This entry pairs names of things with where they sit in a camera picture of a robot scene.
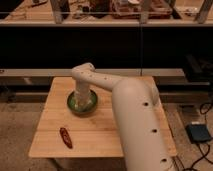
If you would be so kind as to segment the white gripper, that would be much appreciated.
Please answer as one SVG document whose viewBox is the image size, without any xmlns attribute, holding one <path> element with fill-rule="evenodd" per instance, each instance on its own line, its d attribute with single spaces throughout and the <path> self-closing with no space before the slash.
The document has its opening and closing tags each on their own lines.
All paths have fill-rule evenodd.
<svg viewBox="0 0 213 171">
<path fill-rule="evenodd" d="M 77 81 L 74 91 L 75 106 L 78 110 L 85 110 L 90 100 L 90 85 L 84 81 Z"/>
</svg>

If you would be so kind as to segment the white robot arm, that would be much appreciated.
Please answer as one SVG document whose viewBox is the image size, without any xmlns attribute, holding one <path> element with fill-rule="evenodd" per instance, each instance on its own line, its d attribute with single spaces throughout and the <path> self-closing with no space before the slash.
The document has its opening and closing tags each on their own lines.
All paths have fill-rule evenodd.
<svg viewBox="0 0 213 171">
<path fill-rule="evenodd" d="M 159 104 L 155 85 L 137 78 L 96 73 L 91 63 L 71 69 L 76 80 L 74 109 L 92 109 L 90 84 L 112 92 L 112 109 L 127 171 L 176 171 L 160 131 L 154 107 Z"/>
</svg>

